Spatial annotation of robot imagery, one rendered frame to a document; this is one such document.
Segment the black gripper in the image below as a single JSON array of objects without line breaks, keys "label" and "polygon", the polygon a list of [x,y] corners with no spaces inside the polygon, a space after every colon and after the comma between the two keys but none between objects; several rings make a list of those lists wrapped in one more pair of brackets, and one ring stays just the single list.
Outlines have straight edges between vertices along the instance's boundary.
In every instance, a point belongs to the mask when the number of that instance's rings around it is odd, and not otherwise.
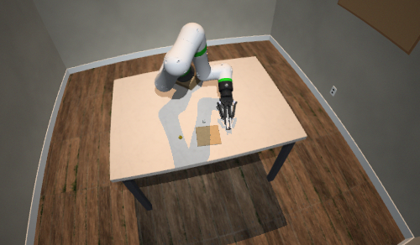
[{"label": "black gripper", "polygon": [[[226,129],[228,129],[228,118],[227,118],[227,106],[228,106],[229,125],[231,123],[230,129],[232,129],[232,117],[234,117],[237,102],[234,101],[233,94],[232,94],[231,91],[221,91],[220,96],[221,96],[221,99],[220,99],[220,102],[217,102],[217,105],[219,107],[221,116],[223,118],[225,118]],[[223,115],[223,110],[221,108],[221,103],[224,105],[224,115]],[[231,113],[231,104],[232,103],[234,103],[233,115]]]}]

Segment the brown square mat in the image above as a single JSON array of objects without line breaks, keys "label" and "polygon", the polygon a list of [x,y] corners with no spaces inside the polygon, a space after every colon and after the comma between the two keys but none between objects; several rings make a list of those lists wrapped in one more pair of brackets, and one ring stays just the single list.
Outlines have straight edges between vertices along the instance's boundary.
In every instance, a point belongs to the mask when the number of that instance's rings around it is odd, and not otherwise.
[{"label": "brown square mat", "polygon": [[221,144],[218,125],[196,127],[197,146]]}]

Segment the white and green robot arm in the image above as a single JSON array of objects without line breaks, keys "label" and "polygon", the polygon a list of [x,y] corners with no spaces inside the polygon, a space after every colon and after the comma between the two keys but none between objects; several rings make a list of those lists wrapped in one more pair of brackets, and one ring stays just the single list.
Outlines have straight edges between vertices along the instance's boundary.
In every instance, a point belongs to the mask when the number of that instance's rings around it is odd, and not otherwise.
[{"label": "white and green robot arm", "polygon": [[[195,74],[192,62],[197,69],[197,78],[200,81],[218,80],[219,92],[234,90],[231,65],[227,63],[209,65],[205,32],[198,23],[188,23],[182,27],[176,42],[166,53],[155,77],[155,87],[159,91],[166,92],[173,88],[176,80],[189,81]],[[161,72],[163,66],[165,70]],[[169,79],[170,76],[175,77]]]}]

